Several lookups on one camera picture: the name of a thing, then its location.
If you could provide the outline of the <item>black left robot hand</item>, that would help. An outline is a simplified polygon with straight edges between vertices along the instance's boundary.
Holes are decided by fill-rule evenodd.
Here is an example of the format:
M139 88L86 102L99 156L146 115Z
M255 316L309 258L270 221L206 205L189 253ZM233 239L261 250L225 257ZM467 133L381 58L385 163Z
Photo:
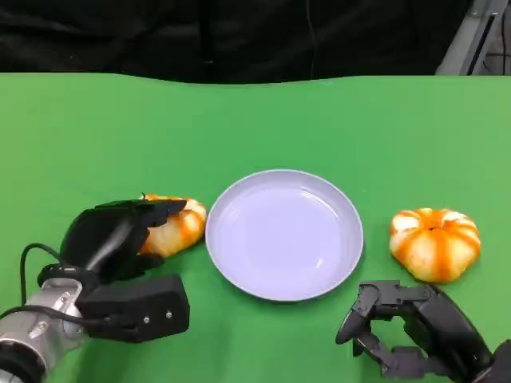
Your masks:
M160 267L164 257L143 248L152 228L184 210L182 199L129 199L84 210L69 226L60 261L97 274L102 282L126 280Z

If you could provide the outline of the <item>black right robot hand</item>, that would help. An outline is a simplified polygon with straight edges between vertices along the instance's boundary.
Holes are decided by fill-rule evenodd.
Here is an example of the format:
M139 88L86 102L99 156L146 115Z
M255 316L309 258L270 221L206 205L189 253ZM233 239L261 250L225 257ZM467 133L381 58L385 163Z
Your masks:
M374 320L400 317L412 346L388 348L371 330ZM361 282L358 297L335 337L352 343L355 357L366 354L387 378L421 379L428 373L453 382L473 382L493 364L483 337L458 305L432 284L402 286L398 281Z

